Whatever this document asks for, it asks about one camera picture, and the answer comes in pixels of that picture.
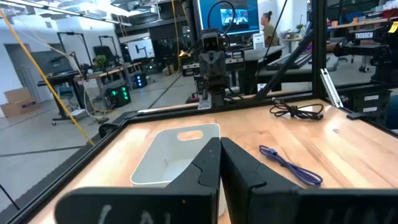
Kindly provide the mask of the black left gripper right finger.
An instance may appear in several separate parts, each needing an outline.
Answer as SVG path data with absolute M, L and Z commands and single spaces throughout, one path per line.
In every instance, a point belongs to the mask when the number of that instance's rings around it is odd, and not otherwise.
M 398 224 L 398 190 L 303 189 L 232 140 L 221 144 L 231 224 Z

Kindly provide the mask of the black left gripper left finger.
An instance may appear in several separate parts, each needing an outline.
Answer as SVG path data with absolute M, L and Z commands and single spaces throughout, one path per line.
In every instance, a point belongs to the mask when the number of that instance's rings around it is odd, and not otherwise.
M 217 224 L 221 142 L 211 138 L 166 187 L 84 187 L 55 206 L 57 224 Z

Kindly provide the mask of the white plastic bin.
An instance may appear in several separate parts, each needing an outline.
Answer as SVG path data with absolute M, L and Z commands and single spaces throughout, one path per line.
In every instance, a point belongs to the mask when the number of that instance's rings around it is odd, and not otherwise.
M 135 187 L 166 187 L 194 160 L 211 138 L 220 139 L 217 124 L 165 129 L 155 135 L 143 158 L 132 173 Z M 220 175 L 218 217 L 226 208 Z

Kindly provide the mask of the black desk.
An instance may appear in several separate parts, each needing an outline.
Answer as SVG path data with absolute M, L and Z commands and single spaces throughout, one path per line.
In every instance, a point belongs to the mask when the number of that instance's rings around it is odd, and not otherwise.
M 245 95 L 256 92 L 255 76 L 258 69 L 278 60 L 282 56 L 284 46 L 259 48 L 244 51 L 244 71 L 239 74 L 239 90 Z

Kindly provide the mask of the computer tower with green lights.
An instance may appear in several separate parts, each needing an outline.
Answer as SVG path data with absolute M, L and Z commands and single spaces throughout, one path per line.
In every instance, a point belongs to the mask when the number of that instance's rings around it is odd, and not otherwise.
M 108 88 L 105 92 L 105 97 L 111 109 L 120 108 L 131 102 L 129 88 L 126 85 Z

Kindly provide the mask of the computer tower with blue lights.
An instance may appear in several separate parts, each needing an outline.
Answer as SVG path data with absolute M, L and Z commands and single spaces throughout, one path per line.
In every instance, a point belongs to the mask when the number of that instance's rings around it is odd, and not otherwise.
M 134 75 L 134 88 L 144 88 L 147 86 L 147 76 L 145 73 L 137 73 Z

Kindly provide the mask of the black box with white labels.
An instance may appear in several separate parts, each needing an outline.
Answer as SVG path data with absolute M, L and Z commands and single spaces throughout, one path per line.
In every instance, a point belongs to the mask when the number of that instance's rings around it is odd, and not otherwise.
M 343 85 L 336 88 L 344 108 L 355 118 L 384 126 L 390 106 L 391 90 L 383 84 Z

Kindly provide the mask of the white sign card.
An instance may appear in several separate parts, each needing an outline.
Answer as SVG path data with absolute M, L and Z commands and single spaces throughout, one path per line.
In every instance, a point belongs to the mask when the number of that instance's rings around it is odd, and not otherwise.
M 254 49 L 263 49 L 265 47 L 264 33 L 253 34 L 252 44 Z

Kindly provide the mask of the person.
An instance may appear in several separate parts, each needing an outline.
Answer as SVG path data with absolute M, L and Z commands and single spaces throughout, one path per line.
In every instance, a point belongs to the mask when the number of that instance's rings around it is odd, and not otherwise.
M 272 11 L 265 12 L 261 17 L 261 25 L 263 26 L 264 42 L 266 46 L 280 45 L 279 38 L 275 27 L 271 24 Z

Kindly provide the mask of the green potted plant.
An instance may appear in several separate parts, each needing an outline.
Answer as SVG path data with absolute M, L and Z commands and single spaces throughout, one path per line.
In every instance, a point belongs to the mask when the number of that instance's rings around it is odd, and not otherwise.
M 97 55 L 93 59 L 94 69 L 97 71 L 105 71 L 107 64 L 108 63 L 105 55 Z

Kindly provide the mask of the cardboard box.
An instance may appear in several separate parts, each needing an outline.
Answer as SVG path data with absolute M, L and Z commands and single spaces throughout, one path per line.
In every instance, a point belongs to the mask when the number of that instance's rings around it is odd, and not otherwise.
M 40 108 L 39 102 L 30 94 L 27 87 L 4 92 L 7 103 L 0 105 L 6 118 L 20 116 Z

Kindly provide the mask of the black diagonal frame brace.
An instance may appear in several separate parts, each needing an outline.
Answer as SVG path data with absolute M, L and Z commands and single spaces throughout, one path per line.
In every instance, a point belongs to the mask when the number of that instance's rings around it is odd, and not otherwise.
M 285 75 L 286 71 L 290 66 L 298 59 L 299 55 L 305 51 L 307 46 L 314 39 L 314 30 L 312 30 L 304 39 L 301 41 L 300 45 L 291 53 L 289 58 L 285 61 L 283 65 L 280 66 L 278 71 L 272 76 L 272 78 L 267 82 L 267 85 L 261 89 L 253 98 L 254 101 L 263 100 L 267 94 L 273 89 L 273 87 L 280 82 L 282 77 Z

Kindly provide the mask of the silver metal bracket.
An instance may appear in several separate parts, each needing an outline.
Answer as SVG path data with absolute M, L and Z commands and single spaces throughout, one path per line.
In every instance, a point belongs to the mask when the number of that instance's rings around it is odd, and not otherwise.
M 340 100 L 340 96 L 335 88 L 335 85 L 332 82 L 332 79 L 330 77 L 330 74 L 328 73 L 328 70 L 326 68 L 321 68 L 320 76 L 321 76 L 321 80 L 323 82 L 323 85 L 325 87 L 325 90 L 327 92 L 327 95 L 328 95 L 329 100 L 332 103 L 332 105 L 335 108 L 342 108 L 343 103 Z

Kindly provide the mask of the black vertical frame post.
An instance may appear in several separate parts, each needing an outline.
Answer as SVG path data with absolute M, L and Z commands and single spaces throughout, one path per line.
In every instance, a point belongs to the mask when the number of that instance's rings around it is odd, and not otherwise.
M 312 0 L 312 93 L 319 99 L 326 96 L 321 78 L 321 69 L 326 68 L 326 8 L 326 0 Z

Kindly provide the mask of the large wall display screen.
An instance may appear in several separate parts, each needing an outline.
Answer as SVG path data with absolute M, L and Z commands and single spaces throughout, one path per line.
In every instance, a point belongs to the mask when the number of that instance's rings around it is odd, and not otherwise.
M 259 32 L 257 0 L 193 0 L 199 30 L 217 28 L 228 35 Z

